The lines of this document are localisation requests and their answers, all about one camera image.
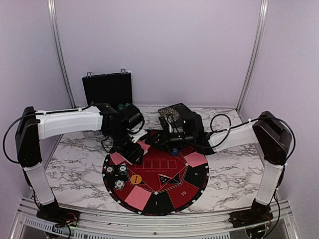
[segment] poker mat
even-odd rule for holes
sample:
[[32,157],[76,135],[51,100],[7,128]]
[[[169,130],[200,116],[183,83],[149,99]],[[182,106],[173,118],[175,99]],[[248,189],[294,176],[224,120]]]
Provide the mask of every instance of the poker mat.
[[103,181],[112,198],[138,214],[163,216],[193,204],[204,192],[209,167],[204,155],[186,147],[176,155],[139,141],[143,163],[131,165],[119,153],[106,156]]

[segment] ventilation grille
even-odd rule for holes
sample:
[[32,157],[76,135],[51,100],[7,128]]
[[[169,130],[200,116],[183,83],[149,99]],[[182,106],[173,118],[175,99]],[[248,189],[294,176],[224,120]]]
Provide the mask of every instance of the ventilation grille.
[[[67,228],[56,228],[54,225],[40,221],[34,218],[26,218],[24,224],[42,231],[54,233],[57,235],[68,235],[69,230]],[[133,239],[131,237],[115,237],[109,235],[103,235],[100,233],[92,233],[92,232],[83,232],[78,230],[77,228],[71,229],[71,238],[73,239]],[[204,237],[186,237],[180,239],[231,239],[229,233],[222,233],[222,234],[214,234],[214,235],[207,235]]]

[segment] marble table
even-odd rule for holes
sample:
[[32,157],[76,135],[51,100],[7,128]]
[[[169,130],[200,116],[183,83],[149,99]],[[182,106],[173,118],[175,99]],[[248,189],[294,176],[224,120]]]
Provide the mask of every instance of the marble table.
[[[146,124],[144,129],[161,129],[157,110],[161,107],[139,107]],[[206,131],[210,119],[227,114],[233,125],[241,123],[235,110],[191,108],[202,116]],[[215,129],[228,127],[224,117],[216,118]],[[102,179],[102,165],[107,155],[101,147],[99,132],[76,132],[62,137],[46,175],[58,202],[73,206],[130,212],[115,202]],[[202,196],[181,213],[198,213],[250,206],[261,181],[263,164],[253,145],[218,152],[207,157],[209,181]]]

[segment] white marble surface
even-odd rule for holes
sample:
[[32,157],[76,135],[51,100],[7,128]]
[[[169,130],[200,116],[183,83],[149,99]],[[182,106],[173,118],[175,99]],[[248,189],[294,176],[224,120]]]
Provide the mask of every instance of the white marble surface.
[[[146,128],[160,129],[160,107],[139,107],[146,120]],[[235,110],[191,108],[203,119],[206,131],[210,119],[219,113],[230,116],[232,124],[241,123]],[[224,117],[214,122],[215,129],[228,126]],[[79,207],[129,212],[116,203],[107,192],[102,179],[102,165],[106,156],[101,147],[104,137],[98,132],[65,134],[46,170],[57,200]],[[263,165],[255,147],[235,147],[207,157],[210,177],[203,195],[183,213],[236,209],[250,206],[261,181]]]

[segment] white wall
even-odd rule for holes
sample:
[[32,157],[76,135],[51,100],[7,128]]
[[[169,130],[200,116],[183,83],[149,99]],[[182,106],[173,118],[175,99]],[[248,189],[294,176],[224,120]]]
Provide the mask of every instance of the white wall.
[[71,88],[82,77],[133,73],[136,104],[235,107],[247,72],[260,0],[57,0]]
[[301,238],[319,233],[319,1],[270,1],[265,35],[242,114],[264,110],[297,138],[280,196],[288,198]]
[[[23,109],[69,108],[54,51],[47,1],[2,0],[0,4],[0,138]],[[14,132],[7,151],[16,160]],[[55,138],[41,142],[46,159]],[[0,239],[7,239],[22,196],[28,194],[19,165],[10,163],[0,150]]]

